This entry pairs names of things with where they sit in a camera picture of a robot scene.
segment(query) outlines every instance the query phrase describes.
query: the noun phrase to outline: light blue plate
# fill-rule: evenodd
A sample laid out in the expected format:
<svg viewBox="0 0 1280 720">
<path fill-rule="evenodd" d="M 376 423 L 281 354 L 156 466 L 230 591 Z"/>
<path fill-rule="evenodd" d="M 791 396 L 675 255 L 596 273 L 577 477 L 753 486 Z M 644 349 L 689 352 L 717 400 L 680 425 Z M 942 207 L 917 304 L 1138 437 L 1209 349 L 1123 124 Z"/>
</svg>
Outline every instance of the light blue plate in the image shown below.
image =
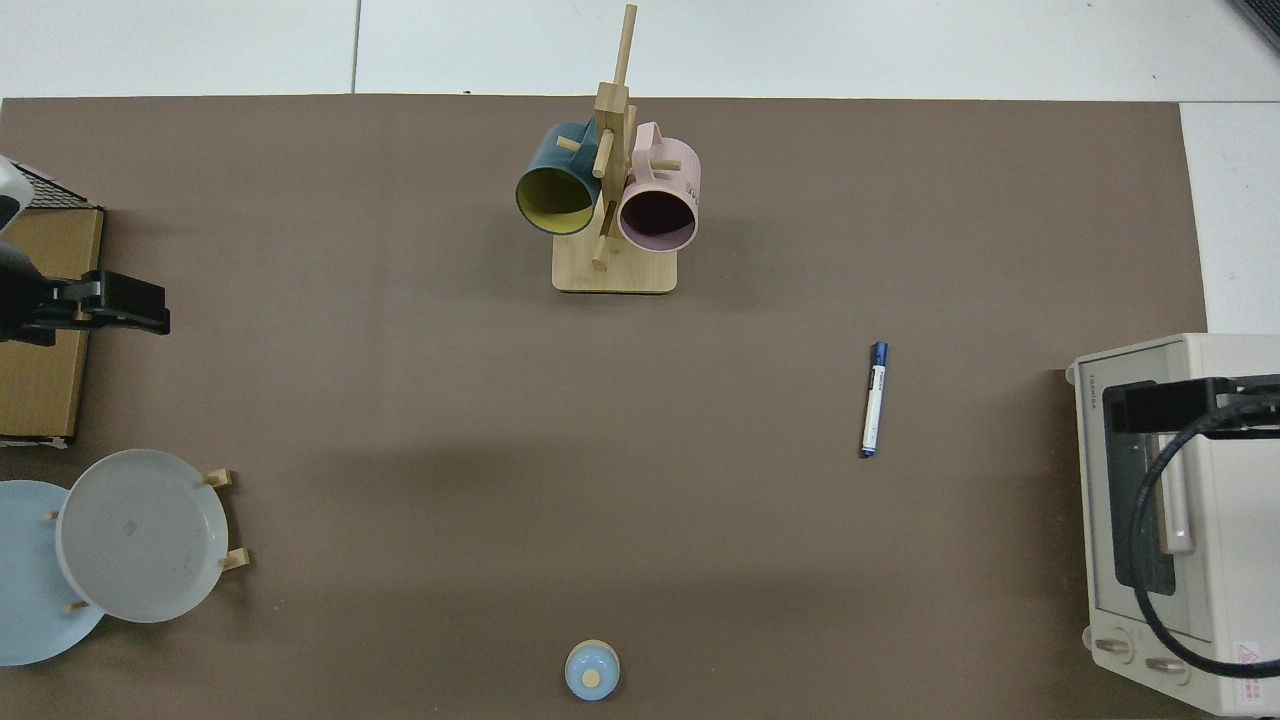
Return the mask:
<svg viewBox="0 0 1280 720">
<path fill-rule="evenodd" d="M 27 665 L 65 652 L 84 639 L 102 611 L 79 601 L 58 566 L 58 523 L 67 489 L 35 480 L 0 482 L 0 666 Z"/>
</svg>

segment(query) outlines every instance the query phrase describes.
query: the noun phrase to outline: oven window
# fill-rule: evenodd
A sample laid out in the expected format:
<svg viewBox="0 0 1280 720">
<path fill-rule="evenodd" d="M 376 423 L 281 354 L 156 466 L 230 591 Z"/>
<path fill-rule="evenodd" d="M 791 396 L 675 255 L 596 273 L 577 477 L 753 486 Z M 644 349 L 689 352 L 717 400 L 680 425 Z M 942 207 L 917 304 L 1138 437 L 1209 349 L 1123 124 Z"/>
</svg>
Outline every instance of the oven window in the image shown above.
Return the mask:
<svg viewBox="0 0 1280 720">
<path fill-rule="evenodd" d="M 1152 443 L 1144 433 L 1116 433 L 1111 428 L 1112 415 L 1121 402 L 1121 391 L 1130 387 L 1153 386 L 1153 380 L 1108 387 L 1102 391 L 1102 409 L 1106 414 L 1107 484 L 1111 493 L 1111 548 L 1115 555 L 1116 580 L 1133 587 L 1134 568 L 1129 562 L 1129 518 L 1138 498 L 1138 487 L 1151 461 Z M 1174 557 L 1160 551 L 1160 533 L 1155 509 L 1143 518 L 1143 542 L 1138 548 L 1142 578 L 1147 589 L 1160 594 L 1174 594 Z"/>
</svg>

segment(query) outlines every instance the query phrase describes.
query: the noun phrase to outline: marker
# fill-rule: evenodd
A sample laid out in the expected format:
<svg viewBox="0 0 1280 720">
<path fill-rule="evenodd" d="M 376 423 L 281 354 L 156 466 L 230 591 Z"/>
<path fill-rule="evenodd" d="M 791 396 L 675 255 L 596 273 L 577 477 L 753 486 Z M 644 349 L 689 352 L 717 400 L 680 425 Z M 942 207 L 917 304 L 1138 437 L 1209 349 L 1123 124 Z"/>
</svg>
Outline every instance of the marker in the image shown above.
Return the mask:
<svg viewBox="0 0 1280 720">
<path fill-rule="evenodd" d="M 879 406 L 884 397 L 884 370 L 888 368 L 888 343 L 872 346 L 872 379 L 867 386 L 867 419 L 863 421 L 863 457 L 876 455 L 879 438 Z"/>
</svg>

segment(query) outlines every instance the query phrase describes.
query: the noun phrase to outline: black cable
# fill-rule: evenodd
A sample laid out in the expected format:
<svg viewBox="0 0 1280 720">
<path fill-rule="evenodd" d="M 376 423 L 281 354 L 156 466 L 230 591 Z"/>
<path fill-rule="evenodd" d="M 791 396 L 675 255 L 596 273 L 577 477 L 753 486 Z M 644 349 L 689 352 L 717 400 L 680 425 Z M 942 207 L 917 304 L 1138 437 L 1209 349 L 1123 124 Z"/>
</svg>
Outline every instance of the black cable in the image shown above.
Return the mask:
<svg viewBox="0 0 1280 720">
<path fill-rule="evenodd" d="M 1138 609 L 1142 610 L 1142 616 L 1147 620 L 1147 625 L 1151 626 L 1151 632 L 1160 638 L 1160 642 L 1165 643 L 1165 647 L 1192 667 L 1198 667 L 1199 670 L 1212 673 L 1213 675 L 1221 675 L 1224 678 L 1275 678 L 1280 675 L 1280 659 L 1262 662 L 1222 662 L 1219 660 L 1210 660 L 1208 657 L 1204 657 L 1203 655 L 1199 655 L 1178 642 L 1172 633 L 1165 628 L 1165 624 L 1160 621 L 1160 616 L 1156 615 L 1156 609 L 1151 605 L 1151 598 L 1147 597 L 1147 582 L 1142 577 L 1142 565 L 1139 564 L 1138 557 L 1138 548 L 1142 547 L 1143 536 L 1142 519 L 1151 507 L 1151 495 L 1156 488 L 1156 482 L 1160 479 L 1160 474 L 1165 471 L 1165 468 L 1169 465 L 1169 461 L 1172 460 L 1174 455 L 1181 450 L 1184 445 L 1190 442 L 1192 438 L 1201 433 L 1222 429 L 1226 425 L 1235 424 L 1243 415 L 1251 413 L 1267 411 L 1275 414 L 1277 406 L 1280 406 L 1280 395 L 1260 395 L 1257 397 L 1233 402 L 1231 405 L 1225 405 L 1217 410 L 1211 410 L 1179 430 L 1179 433 L 1169 441 L 1169 445 L 1160 451 L 1160 455 L 1157 455 L 1151 462 L 1151 468 L 1147 469 L 1147 474 L 1143 475 L 1142 486 L 1138 488 L 1138 500 L 1134 502 L 1133 516 L 1129 521 L 1129 565 L 1134 569 L 1133 596 L 1138 600 Z"/>
</svg>

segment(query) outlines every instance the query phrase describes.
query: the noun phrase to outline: white floor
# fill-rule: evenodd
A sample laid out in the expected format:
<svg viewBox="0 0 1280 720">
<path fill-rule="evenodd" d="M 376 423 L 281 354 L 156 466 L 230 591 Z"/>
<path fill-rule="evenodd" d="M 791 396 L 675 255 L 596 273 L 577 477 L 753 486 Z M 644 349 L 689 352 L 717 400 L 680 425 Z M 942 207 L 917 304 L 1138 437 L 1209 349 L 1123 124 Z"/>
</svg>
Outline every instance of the white floor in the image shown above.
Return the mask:
<svg viewBox="0 0 1280 720">
<path fill-rule="evenodd" d="M 1280 51 L 1225 0 L 639 4 L 637 96 L 1183 102 L 1210 329 L 1280 333 Z M 591 95 L 622 9 L 0 0 L 0 97 Z"/>
</svg>

